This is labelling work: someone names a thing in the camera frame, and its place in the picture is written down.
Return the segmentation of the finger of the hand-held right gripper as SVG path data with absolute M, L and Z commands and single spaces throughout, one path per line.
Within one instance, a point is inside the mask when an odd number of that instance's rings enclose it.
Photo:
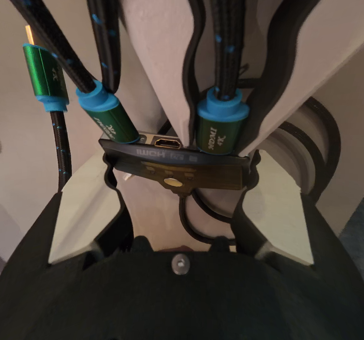
M 252 152 L 363 47 L 363 0 L 282 0 L 247 103 L 239 155 Z
M 127 32 L 184 147 L 193 144 L 199 88 L 195 57 L 205 27 L 203 0 L 120 0 Z

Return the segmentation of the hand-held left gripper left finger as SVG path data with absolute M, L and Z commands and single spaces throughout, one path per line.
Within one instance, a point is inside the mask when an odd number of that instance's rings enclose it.
M 96 260 L 123 252 L 133 227 L 104 154 L 94 154 L 62 189 L 48 263 L 89 252 Z

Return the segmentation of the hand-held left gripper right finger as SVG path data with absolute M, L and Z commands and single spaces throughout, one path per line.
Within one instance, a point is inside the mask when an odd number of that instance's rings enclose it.
M 264 150 L 252 156 L 231 229 L 238 252 L 257 260 L 275 253 L 305 266 L 314 264 L 301 189 Z

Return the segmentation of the black hdmi switch box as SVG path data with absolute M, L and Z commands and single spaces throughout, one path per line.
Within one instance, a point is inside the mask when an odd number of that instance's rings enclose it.
M 248 181 L 249 157 L 209 155 L 184 148 L 178 137 L 142 132 L 140 139 L 122 144 L 101 138 L 107 163 L 115 170 L 153 180 L 179 196 L 198 188 L 241 190 Z

